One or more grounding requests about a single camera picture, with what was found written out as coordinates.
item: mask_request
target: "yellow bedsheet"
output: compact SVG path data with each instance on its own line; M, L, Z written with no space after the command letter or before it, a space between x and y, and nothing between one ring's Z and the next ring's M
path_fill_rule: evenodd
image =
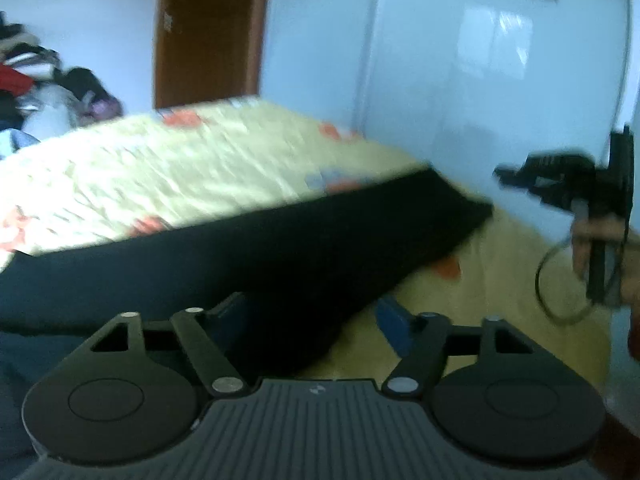
M194 114L185 121L159 114L125 118L49 139L0 162L0 218L16 212L21 218L4 223L0 241L30 254L105 243L126 237L149 216L183 226L384 180L418 165L399 150L257 98L188 109ZM423 269L398 287L396 297L412 312L441 312L457 324L477 325L483 316L502 314L601 386L609 315L597 311L571 328L546 320L533 289L546 247L534 231L497 210L459 248L460 279L447 281ZM11 257L0 250L0 270ZM567 260L553 263L542 283L560 314L583 306L584 289ZM305 376L381 381L397 362L367 309ZM450 369L463 363L451 362Z

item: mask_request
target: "wire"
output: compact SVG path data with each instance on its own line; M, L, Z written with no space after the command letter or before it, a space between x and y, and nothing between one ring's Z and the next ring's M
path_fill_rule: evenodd
M609 281L607 282L607 285L605 287L605 295L606 295L611 290L611 287L615 283L617 283L616 282L616 278L622 272L622 260L623 260L623 257L624 257L625 248L628 246L631 249L640 250L640 242L635 242L635 241L630 242L628 240L628 238L629 238L629 230L630 230L629 229L629 218L627 218L625 220L625 232L623 234L622 241L619 241L619 240L608 240L608 239L594 238L594 237L572 237L572 236L568 236L567 238L562 240L559 244L554 245L553 247L551 247L551 249L549 249L546 252L546 254L540 260L540 263L538 264L538 268L536 269L535 288L536 288L536 299L538 300L538 304L540 305L540 309L542 309L542 312L545 313L545 316L547 316L552 321L552 323L554 323L557 326L573 326L573 325L575 325L577 323L580 323L582 320L584 320L596 308L596 304L593 301L591 301L591 303L588 304L584 309L582 309L577 314L573 314L572 316L558 316L558 314L553 313L553 311L546 304L545 300L542 298L542 293L540 292L540 274L542 273L542 269L544 269L545 265L549 262L549 260L551 258L553 258L554 256L556 256L556 254L558 254L560 251L564 250L569 245L571 245L572 240L588 240L588 241L597 240L597 241L604 242L604 243L609 243L609 244L611 244L611 243L619 243L620 244L620 251L619 251L619 254L618 254L618 258L616 260L616 266L615 266L613 272L611 273Z

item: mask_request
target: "wooden door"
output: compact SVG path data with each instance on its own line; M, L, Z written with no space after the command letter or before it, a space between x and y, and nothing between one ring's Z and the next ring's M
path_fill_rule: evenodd
M159 0L156 108L256 94L266 0Z

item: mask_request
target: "silver screw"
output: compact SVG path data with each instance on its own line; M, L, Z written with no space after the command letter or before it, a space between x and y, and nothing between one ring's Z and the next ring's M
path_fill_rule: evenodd
M213 381L211 387L219 394L234 394L244 388L244 383L237 377L220 377Z
M394 377L386 387L396 394L410 394L418 389L418 383L411 377Z

